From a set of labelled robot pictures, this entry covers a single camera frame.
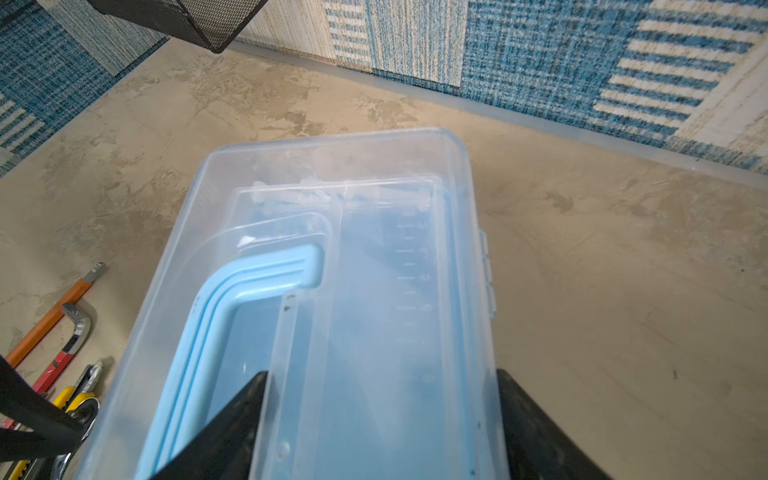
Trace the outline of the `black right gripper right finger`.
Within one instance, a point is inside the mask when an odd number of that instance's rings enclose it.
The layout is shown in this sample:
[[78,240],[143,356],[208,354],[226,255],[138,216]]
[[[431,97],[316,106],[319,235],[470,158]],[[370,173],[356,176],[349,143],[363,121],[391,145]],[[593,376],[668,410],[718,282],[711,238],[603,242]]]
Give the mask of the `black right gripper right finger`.
[[610,479],[507,371],[497,381],[512,479]]

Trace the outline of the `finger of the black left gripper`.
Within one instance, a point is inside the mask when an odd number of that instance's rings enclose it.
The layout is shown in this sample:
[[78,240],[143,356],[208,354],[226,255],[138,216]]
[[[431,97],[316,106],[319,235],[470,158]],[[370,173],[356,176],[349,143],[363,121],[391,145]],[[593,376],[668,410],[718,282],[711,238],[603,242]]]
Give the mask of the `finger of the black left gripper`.
[[48,458],[73,452],[84,426],[42,398],[1,358],[1,414],[29,431],[1,429],[1,461]]

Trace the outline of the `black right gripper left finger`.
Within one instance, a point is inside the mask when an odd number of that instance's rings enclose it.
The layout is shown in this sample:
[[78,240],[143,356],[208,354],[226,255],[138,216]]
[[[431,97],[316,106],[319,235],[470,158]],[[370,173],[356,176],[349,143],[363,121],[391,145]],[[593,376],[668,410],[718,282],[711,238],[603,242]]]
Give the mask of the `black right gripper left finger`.
[[256,374],[152,480],[247,479],[267,378]]

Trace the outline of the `blue toolbox with clear lid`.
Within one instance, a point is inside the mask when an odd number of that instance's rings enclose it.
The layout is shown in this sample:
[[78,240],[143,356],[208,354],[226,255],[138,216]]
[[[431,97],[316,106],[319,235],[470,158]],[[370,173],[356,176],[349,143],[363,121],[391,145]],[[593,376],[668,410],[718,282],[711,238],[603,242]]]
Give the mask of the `blue toolbox with clear lid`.
[[257,374],[253,479],[505,479],[488,249],[442,128],[202,163],[78,479],[147,479]]

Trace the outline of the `yellow black utility knife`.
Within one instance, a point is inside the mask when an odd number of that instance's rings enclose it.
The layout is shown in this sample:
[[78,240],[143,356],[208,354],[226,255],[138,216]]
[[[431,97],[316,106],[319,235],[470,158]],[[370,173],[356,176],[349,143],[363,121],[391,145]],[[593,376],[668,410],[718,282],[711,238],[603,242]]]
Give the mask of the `yellow black utility knife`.
[[[104,361],[100,360],[90,364],[82,372],[74,386],[63,389],[54,400],[53,404],[67,413],[73,412],[79,405],[89,398],[95,397],[95,389],[104,372]],[[20,460],[12,463],[6,472],[4,479],[24,479],[32,460]]]

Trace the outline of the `red sleeved hex key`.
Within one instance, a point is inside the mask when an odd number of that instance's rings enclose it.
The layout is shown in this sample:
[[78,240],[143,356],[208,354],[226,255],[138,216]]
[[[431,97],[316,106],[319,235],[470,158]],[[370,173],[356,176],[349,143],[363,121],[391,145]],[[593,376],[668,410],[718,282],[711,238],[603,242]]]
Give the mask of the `red sleeved hex key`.
[[[51,361],[46,370],[38,377],[32,385],[32,389],[38,394],[50,393],[49,390],[60,377],[67,366],[71,363],[77,352],[86,341],[92,326],[92,319],[74,303],[65,303],[62,307],[64,315],[73,322],[74,330],[69,341],[62,347],[56,357]],[[18,430],[21,427],[19,422],[13,419],[6,419],[1,428]]]

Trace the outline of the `orange sleeved hex key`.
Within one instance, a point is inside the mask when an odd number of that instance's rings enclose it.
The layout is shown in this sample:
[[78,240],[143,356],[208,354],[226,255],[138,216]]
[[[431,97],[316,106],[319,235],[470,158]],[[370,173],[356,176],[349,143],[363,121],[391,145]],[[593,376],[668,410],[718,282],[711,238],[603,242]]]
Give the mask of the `orange sleeved hex key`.
[[106,271],[104,262],[97,262],[93,268],[80,278],[42,317],[42,319],[17,343],[5,357],[11,367],[17,367],[36,347],[51,329],[64,317],[63,305],[76,303],[91,288],[95,281]]

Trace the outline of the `black mesh shelf rack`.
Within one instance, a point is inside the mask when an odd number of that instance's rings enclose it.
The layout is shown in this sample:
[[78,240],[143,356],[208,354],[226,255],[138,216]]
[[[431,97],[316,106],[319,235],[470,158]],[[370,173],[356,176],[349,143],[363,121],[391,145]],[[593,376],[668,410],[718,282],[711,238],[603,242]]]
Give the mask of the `black mesh shelf rack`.
[[91,0],[109,15],[222,53],[267,0]]

